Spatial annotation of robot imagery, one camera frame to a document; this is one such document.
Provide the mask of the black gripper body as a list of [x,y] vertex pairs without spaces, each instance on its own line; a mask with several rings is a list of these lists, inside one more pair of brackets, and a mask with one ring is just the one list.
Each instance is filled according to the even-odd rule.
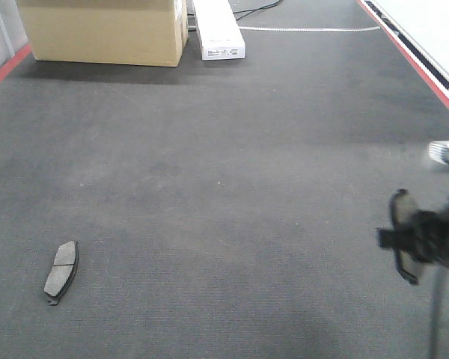
[[422,210],[412,216],[410,225],[397,230],[379,228],[378,246],[402,249],[420,263],[438,263],[449,268],[449,204],[440,212]]

